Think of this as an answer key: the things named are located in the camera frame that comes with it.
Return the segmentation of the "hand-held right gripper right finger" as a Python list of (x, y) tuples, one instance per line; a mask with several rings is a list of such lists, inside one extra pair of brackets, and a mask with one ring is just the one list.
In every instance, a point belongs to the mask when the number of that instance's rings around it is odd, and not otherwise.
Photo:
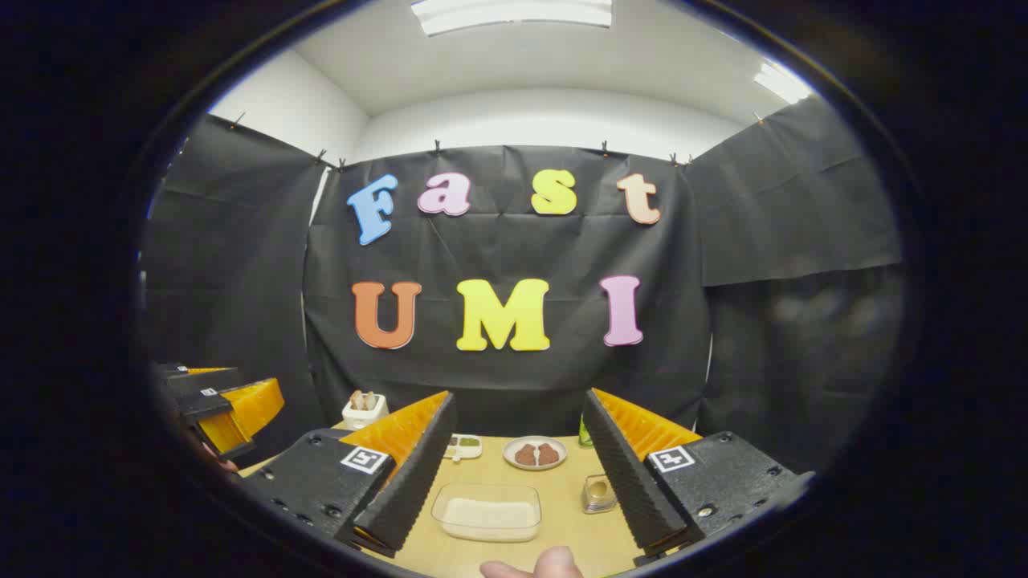
[(598, 389), (586, 393), (581, 419), (642, 549), (639, 566), (785, 507), (813, 479), (736, 433), (702, 437)]

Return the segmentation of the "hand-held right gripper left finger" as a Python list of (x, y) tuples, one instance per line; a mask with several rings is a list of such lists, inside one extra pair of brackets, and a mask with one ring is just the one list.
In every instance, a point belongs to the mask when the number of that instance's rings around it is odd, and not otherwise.
[(458, 423), (442, 391), (355, 432), (313, 430), (243, 477), (247, 496), (281, 519), (353, 548), (396, 556)]

